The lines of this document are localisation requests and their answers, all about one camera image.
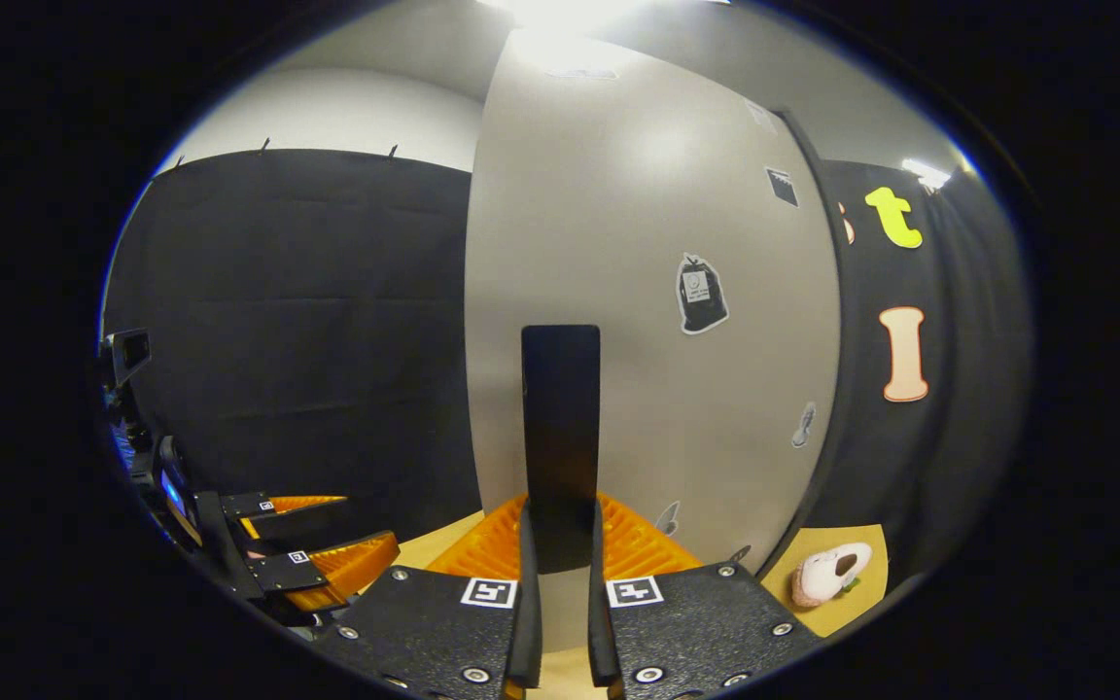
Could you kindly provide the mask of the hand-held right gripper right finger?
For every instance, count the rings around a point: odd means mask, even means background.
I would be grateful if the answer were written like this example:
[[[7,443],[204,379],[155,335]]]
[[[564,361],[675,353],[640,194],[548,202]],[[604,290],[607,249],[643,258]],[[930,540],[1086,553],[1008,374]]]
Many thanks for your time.
[[[612,699],[729,699],[822,640],[737,561],[706,564],[596,497],[588,657]]]

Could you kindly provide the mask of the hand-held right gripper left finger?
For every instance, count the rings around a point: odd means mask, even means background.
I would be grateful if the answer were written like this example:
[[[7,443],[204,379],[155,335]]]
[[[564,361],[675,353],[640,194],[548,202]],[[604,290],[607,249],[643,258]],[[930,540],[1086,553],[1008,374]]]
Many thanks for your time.
[[[312,647],[408,699],[520,699],[541,676],[542,631],[532,511],[520,495],[431,564],[388,567]]]

